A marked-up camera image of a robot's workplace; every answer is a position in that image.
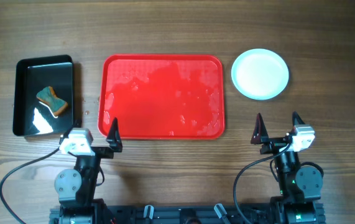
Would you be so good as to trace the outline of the light blue plate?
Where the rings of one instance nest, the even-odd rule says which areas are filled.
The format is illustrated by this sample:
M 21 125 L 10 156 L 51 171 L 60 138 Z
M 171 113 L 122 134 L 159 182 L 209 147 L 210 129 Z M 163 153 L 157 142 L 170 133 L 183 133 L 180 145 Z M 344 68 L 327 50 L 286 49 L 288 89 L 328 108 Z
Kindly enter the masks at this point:
M 231 80 L 242 95 L 269 100 L 287 87 L 290 72 L 283 58 L 267 49 L 250 49 L 239 55 L 231 67 Z

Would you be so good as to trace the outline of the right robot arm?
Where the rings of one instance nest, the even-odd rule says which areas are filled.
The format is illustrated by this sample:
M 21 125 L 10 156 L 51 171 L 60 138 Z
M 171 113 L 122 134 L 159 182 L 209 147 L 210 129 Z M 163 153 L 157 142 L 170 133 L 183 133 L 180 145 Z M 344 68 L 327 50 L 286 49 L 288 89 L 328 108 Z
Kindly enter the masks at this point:
M 313 162 L 300 162 L 298 153 L 315 140 L 315 130 L 298 113 L 292 114 L 292 130 L 284 137 L 270 138 L 262 116 L 257 115 L 251 144 L 260 144 L 261 154 L 274 156 L 280 195 L 269 203 L 269 223 L 325 223 L 321 198 L 323 169 Z

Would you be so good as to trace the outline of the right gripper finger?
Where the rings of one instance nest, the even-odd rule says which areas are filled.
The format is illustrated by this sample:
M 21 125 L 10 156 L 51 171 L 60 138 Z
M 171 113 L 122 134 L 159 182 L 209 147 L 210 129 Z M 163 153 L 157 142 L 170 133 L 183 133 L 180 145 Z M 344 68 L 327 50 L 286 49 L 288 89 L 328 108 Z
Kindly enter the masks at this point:
M 292 124 L 293 126 L 305 124 L 296 111 L 292 113 Z
M 269 135 L 264 124 L 264 120 L 260 113 L 256 116 L 256 123 L 254 132 L 251 138 L 251 144 L 267 144 L 269 142 Z

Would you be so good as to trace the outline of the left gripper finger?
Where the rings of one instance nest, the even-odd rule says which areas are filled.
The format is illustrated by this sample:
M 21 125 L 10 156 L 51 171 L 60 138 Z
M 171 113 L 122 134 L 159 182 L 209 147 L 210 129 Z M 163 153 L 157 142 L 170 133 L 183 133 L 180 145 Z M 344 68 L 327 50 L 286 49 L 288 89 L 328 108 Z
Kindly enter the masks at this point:
M 68 128 L 63 134 L 62 134 L 62 138 L 67 138 L 69 133 L 71 132 L 71 130 L 73 128 L 80 128 L 81 127 L 81 124 L 82 124 L 82 120 L 81 119 L 76 119 L 72 126 L 70 128 Z
M 122 152 L 122 140 L 119 133 L 118 119 L 114 118 L 106 137 L 106 142 L 113 152 Z

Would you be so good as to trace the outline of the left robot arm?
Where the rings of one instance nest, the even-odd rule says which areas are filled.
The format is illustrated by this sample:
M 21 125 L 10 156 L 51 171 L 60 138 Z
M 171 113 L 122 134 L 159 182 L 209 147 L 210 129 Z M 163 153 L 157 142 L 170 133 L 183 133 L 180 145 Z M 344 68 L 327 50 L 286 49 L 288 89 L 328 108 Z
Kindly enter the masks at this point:
M 95 199 L 98 174 L 102 173 L 102 159 L 112 159 L 122 151 L 118 119 L 114 118 L 108 135 L 107 146 L 92 146 L 93 137 L 87 128 L 75 123 L 60 138 L 62 154 L 75 156 L 72 169 L 61 171 L 55 178 L 60 208 L 50 211 L 50 224 L 107 224 L 116 221 L 102 199 Z

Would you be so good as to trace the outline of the orange green sponge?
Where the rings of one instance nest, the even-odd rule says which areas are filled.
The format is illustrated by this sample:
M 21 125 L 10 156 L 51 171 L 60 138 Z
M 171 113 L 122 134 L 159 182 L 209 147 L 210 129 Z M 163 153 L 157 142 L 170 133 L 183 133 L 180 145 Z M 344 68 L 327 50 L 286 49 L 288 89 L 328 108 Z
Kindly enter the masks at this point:
M 62 114 L 68 107 L 68 103 L 59 98 L 51 86 L 45 87 L 36 94 L 36 98 L 45 104 L 54 116 Z

